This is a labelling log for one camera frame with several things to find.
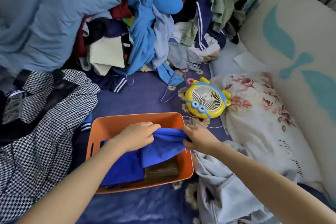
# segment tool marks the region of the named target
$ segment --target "orange basket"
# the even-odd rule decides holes
[[[87,146],[86,160],[99,151],[101,141],[115,137],[130,124],[148,121],[158,123],[163,128],[179,129],[184,126],[183,117],[177,112],[131,114],[98,118],[92,124],[89,143]],[[177,164],[179,170],[179,175],[177,177],[163,177],[155,180],[141,180],[120,184],[114,187],[100,187],[98,188],[96,194],[107,194],[149,188],[182,181],[193,175],[194,167],[191,160],[190,150],[183,151],[177,155]]]

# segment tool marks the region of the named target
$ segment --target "right arm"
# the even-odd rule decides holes
[[[304,189],[221,143],[208,129],[185,126],[184,146],[211,155],[226,165],[283,224],[335,224],[336,213]]]

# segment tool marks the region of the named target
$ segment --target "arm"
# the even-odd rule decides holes
[[[128,126],[33,205],[17,224],[75,223],[110,167],[124,153],[153,142],[152,133],[159,127],[152,122]]]
[[[220,160],[283,224],[335,224],[336,213],[304,189],[225,143],[206,128],[186,126],[184,146]]]

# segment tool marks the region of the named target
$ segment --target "teal leaf pattern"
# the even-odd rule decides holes
[[[312,70],[302,70],[305,81],[309,84],[317,103],[325,109],[336,123],[336,83],[335,81]]]
[[[293,71],[293,69],[298,68],[299,66],[303,66],[309,63],[313,63],[314,62],[314,58],[312,55],[310,55],[309,53],[303,52],[300,54],[299,58],[295,61],[295,63],[293,65],[291,65],[288,68],[284,68],[282,70],[280,70],[279,72],[279,77],[281,79],[288,79],[291,76],[291,73]]]
[[[262,24],[262,32],[268,43],[274,49],[292,60],[295,57],[295,44],[292,38],[278,26],[275,17],[276,11],[277,5],[266,15]]]

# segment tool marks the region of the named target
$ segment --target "headboard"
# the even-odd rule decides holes
[[[317,0],[260,0],[240,37],[272,71],[336,202],[336,12]]]

